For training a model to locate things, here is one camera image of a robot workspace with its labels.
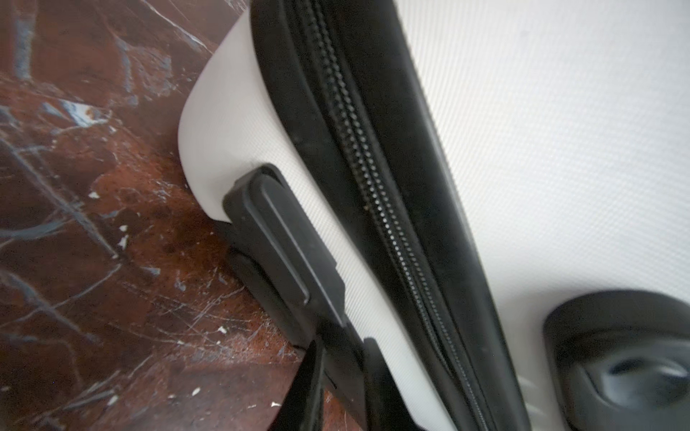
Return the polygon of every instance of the black zipper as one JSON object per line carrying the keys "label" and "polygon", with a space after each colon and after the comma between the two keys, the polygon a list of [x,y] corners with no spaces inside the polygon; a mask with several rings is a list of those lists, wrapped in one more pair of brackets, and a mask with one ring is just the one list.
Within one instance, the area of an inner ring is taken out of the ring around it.
{"label": "black zipper", "polygon": [[359,112],[353,103],[353,89],[343,76],[343,62],[336,53],[333,29],[324,15],[321,1],[297,0],[296,3],[296,15],[301,21],[313,72],[320,84],[320,96],[328,108],[336,140],[349,163],[379,237],[413,298],[436,355],[446,371],[460,382],[477,426],[482,431],[492,431],[495,427],[491,414],[486,409],[462,340],[457,342],[449,333],[444,323],[450,321],[446,306],[429,285],[434,276],[426,265],[420,264],[422,258],[413,251],[414,230],[409,223],[401,222],[407,217],[403,217],[391,203],[391,197],[397,194],[397,186],[382,174],[383,170],[388,170],[385,157],[376,153],[364,131],[362,122],[366,113]]}

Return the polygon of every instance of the zipper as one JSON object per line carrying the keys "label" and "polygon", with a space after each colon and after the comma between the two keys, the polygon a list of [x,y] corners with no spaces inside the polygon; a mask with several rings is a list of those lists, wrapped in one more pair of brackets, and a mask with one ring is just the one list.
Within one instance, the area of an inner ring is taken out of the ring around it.
{"label": "zipper", "polygon": [[427,280],[433,275],[424,270],[419,259],[410,246],[409,238],[414,236],[411,226],[400,223],[397,208],[391,205],[391,192],[395,185],[390,185],[380,174],[385,161],[377,160],[371,143],[362,128],[362,115],[359,115],[348,91],[344,79],[341,61],[336,54],[331,34],[333,33],[324,16],[319,0],[297,0],[298,13],[302,32],[310,48],[311,63],[322,87],[322,96],[328,106],[328,116],[337,132],[337,141],[359,186],[360,193],[368,211],[377,226],[389,257],[398,274],[411,294],[422,325],[431,341],[436,355],[450,375],[460,380],[464,393],[469,401],[475,421],[482,431],[490,431],[486,414],[483,412],[474,387],[479,384],[473,372],[468,372],[471,365],[463,364],[458,348],[450,336],[443,318],[440,316],[440,305],[436,304]]}

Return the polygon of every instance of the white suitcase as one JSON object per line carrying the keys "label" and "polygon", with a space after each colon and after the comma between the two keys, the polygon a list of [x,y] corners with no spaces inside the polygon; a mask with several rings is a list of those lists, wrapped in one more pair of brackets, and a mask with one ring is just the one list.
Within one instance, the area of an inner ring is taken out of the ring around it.
{"label": "white suitcase", "polygon": [[218,222],[236,180],[279,169],[429,431],[565,430],[547,314],[690,301],[685,0],[257,0],[179,151]]}

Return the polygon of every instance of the red marble floor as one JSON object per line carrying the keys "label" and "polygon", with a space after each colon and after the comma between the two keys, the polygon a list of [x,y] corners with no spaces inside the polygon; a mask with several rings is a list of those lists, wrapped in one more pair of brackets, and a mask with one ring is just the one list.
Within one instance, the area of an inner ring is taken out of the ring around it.
{"label": "red marble floor", "polygon": [[[177,122],[245,0],[0,0],[0,428],[265,430],[299,357]],[[329,394],[325,430],[356,430]]]}

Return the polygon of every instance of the brown marble surface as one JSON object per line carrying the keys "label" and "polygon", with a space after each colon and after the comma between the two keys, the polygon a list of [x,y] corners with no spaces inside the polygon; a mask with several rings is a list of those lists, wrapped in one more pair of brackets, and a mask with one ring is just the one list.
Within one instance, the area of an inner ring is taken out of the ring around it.
{"label": "brown marble surface", "polygon": [[[8,429],[263,431],[275,415],[299,356],[223,265],[177,155],[187,94],[245,9],[0,0]],[[329,394],[324,429],[358,429]]]}

